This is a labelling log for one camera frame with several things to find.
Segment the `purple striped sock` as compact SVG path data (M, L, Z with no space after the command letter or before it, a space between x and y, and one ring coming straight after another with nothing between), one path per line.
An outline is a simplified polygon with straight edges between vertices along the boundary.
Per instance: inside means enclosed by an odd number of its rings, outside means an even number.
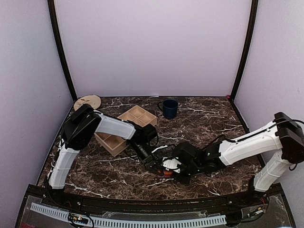
M173 171L168 171L168 170L157 170L156 174L158 178L171 178L173 176Z

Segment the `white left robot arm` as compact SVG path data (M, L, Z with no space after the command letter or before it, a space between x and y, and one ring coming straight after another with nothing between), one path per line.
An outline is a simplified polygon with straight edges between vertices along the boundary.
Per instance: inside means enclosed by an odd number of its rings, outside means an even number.
M89 144L95 133L105 133L126 140L149 172L162 176L167 170L162 161L152 153L151 140L158 136L153 125L142 127L133 121L104 115L91 105L84 104L63 124L58 151L46 177L46 187L53 190L62 190L65 187L74 159Z

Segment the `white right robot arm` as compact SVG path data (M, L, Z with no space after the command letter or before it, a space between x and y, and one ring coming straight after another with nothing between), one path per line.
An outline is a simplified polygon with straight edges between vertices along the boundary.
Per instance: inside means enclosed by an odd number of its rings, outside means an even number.
M179 143L161 165L173 171L177 181L189 184L192 175L211 174L248 157L274 151L273 157L249 185L252 191L266 192L292 165L304 161L303 124L278 112L273 121L235 139L215 139L202 149L188 142Z

